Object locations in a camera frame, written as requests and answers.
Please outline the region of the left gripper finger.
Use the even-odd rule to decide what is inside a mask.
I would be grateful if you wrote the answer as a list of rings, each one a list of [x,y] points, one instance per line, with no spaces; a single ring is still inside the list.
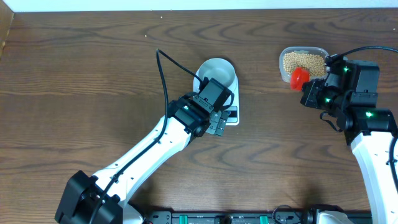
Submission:
[[[228,111],[223,111],[220,114],[220,119],[218,121],[218,125],[217,125],[217,135],[218,136],[222,136],[224,133],[224,129],[227,123],[229,117],[229,112]]]
[[[212,112],[210,116],[210,125],[208,129],[206,130],[206,133],[212,134],[212,135],[221,135],[221,130],[218,127],[219,121],[221,117],[221,112]]]

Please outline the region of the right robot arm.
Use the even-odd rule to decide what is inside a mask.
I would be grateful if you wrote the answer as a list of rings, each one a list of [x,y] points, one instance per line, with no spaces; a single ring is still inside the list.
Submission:
[[[336,118],[363,176],[373,223],[397,223],[397,124],[376,107],[379,66],[326,58],[328,75],[303,84],[301,104]]]

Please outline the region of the red measuring scoop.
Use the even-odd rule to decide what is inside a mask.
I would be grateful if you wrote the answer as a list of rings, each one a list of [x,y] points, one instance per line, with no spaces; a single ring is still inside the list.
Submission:
[[[304,68],[296,68],[290,79],[290,89],[301,91],[303,84],[309,82],[309,71]]]

